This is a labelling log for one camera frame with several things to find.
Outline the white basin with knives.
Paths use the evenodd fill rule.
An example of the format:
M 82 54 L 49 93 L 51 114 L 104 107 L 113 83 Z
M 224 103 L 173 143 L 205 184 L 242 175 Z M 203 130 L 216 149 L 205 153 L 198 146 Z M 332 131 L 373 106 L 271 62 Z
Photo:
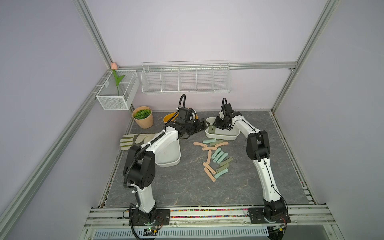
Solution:
M 206 120 L 211 124 L 211 126 L 213 126 L 215 117 L 209 117 Z M 205 135 L 210 139 L 234 141 L 240 135 L 240 131 L 237 129 L 232 129 L 229 131 L 216 128 L 215 134 L 209 134 L 208 130 L 209 129 L 205 130 Z

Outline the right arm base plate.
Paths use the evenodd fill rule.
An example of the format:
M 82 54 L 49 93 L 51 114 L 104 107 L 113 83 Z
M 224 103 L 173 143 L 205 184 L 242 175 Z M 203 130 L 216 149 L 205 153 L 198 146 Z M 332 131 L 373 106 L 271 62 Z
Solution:
M 249 208 L 247 216 L 252 224 L 288 224 L 291 218 L 286 207 L 272 209 L 269 206 Z

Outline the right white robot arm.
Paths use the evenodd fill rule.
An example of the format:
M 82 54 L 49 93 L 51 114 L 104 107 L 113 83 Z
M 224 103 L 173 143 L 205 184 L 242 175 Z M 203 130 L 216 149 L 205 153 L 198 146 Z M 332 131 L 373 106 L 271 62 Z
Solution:
M 222 108 L 214 126 L 221 130 L 237 129 L 247 138 L 246 153 L 253 161 L 262 185 L 265 219 L 269 223 L 283 220 L 287 224 L 287 202 L 279 192 L 272 173 L 268 133 L 257 129 L 240 112 L 234 111 L 226 98 L 222 100 Z

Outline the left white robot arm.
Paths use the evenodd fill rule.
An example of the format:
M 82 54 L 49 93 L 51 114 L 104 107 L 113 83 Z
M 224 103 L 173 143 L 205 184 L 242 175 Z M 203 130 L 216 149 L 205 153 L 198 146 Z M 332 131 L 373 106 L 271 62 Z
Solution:
M 186 108 L 186 95 L 183 94 L 176 113 L 165 123 L 163 130 L 148 143 L 132 146 L 128 150 L 123 169 L 123 187 L 133 191 L 139 211 L 150 214 L 156 210 L 151 186 L 156 166 L 171 167 L 178 164 L 181 153 L 176 157 L 175 152 L 180 150 L 180 139 L 184 139 L 184 135 L 188 139 L 209 125 L 204 118 L 198 119 L 192 108 Z

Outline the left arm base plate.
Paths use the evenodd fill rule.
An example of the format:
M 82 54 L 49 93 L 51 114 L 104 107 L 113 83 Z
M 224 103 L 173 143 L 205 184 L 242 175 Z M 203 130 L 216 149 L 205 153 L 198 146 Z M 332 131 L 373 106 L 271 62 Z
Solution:
M 167 226 L 170 224 L 170 209 L 153 209 L 149 213 L 133 209 L 131 222 L 133 226 Z

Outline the white basin near left arm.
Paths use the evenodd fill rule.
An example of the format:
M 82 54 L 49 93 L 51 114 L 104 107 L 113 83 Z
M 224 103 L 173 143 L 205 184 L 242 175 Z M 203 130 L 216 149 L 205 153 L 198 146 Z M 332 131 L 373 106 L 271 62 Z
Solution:
M 176 133 L 164 134 L 154 145 L 155 163 L 161 168 L 177 165 L 181 159 L 180 141 Z

